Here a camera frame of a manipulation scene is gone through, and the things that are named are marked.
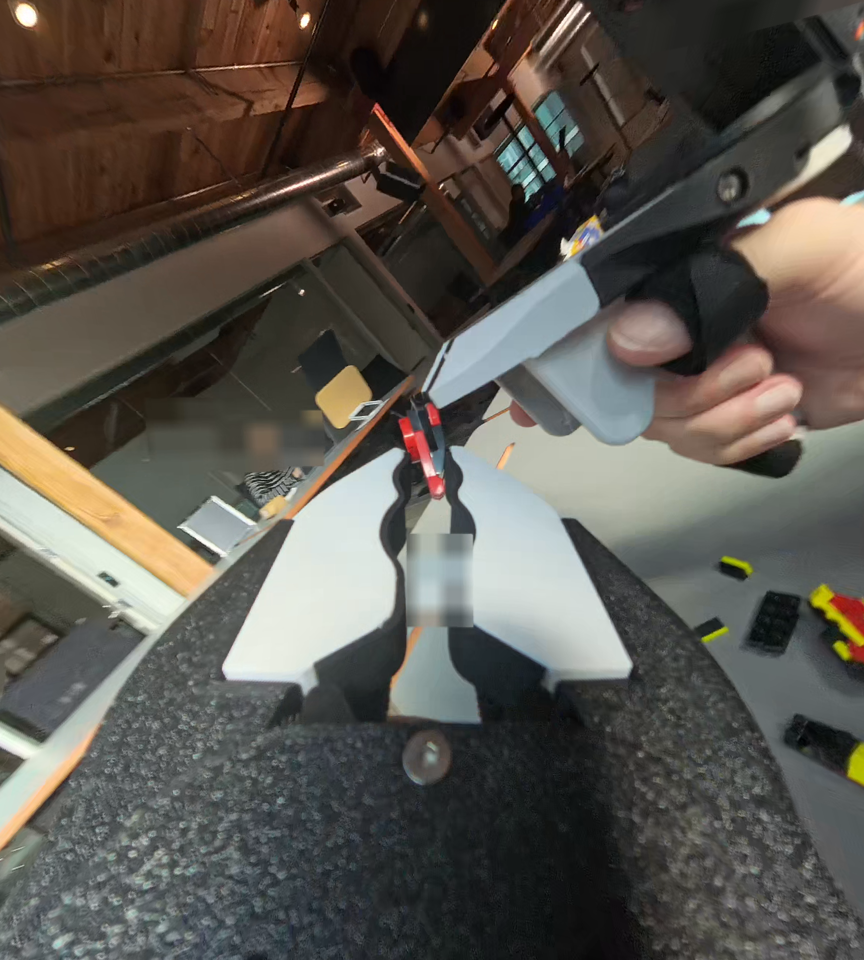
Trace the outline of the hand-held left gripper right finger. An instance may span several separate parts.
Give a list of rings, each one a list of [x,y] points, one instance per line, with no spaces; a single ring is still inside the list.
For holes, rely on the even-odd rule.
[[[474,525],[470,602],[476,628],[545,669],[545,686],[623,682],[632,661],[558,512],[464,447],[452,518]]]

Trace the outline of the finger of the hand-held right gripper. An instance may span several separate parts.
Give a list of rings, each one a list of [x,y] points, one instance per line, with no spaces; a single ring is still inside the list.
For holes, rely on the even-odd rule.
[[[518,366],[543,362],[549,392],[568,409],[605,409],[614,382],[601,300],[579,261],[566,261],[440,351],[422,391],[438,406],[459,400]]]

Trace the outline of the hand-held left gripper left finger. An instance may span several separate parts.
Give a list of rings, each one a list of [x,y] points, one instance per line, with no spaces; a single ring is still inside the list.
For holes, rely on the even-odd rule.
[[[222,664],[233,682],[314,687],[318,668],[364,642],[404,647],[409,459],[392,449],[314,497],[291,521]]]

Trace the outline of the small red black lego assembly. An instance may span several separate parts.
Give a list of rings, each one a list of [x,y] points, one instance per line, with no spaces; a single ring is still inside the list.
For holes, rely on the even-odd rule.
[[[406,414],[398,419],[398,426],[412,463],[421,467],[430,497],[443,500],[447,445],[438,407],[421,391],[411,398]]]

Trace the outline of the long black studded lego strip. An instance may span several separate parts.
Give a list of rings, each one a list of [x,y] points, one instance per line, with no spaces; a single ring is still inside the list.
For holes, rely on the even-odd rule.
[[[864,740],[852,733],[796,714],[785,726],[783,742],[825,769],[864,788]]]

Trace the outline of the black studded lego plate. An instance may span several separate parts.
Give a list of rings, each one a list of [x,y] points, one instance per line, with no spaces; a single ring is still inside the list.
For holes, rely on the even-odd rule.
[[[751,618],[743,647],[751,653],[767,657],[783,656],[798,629],[801,610],[800,595],[766,591]]]

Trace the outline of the person's right hand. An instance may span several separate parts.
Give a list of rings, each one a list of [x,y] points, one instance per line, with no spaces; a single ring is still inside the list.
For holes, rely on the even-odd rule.
[[[656,382],[643,435],[715,466],[774,450],[800,427],[864,420],[864,203],[797,201],[730,246],[768,286],[769,308],[705,373]]]

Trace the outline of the wooden seat chair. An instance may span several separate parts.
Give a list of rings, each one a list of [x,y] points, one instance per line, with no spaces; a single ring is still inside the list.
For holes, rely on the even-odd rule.
[[[363,407],[374,401],[371,388],[360,370],[344,366],[315,393],[315,404],[324,420],[335,430],[347,428]]]

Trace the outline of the black hanging monitor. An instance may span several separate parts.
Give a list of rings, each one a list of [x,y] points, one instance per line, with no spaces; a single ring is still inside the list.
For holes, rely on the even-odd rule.
[[[383,158],[372,158],[368,172],[378,194],[407,205],[420,202],[428,186],[414,169]]]

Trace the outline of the dark framed window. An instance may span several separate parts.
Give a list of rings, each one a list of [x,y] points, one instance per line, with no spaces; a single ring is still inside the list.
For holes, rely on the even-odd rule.
[[[486,119],[498,145],[494,155],[499,166],[527,197],[552,183],[569,186],[575,179],[583,135],[557,92],[529,105],[507,81],[501,101]]]

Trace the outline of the light wooden beam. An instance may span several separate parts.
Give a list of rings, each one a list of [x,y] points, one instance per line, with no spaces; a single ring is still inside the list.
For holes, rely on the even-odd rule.
[[[212,567],[0,404],[0,467],[184,597]]]

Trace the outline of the long ceiling duct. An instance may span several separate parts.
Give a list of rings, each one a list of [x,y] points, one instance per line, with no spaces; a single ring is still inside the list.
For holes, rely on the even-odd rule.
[[[300,169],[258,181],[226,197],[177,213],[121,237],[81,246],[0,275],[0,328],[227,233],[296,200],[370,173],[387,157],[372,140]]]

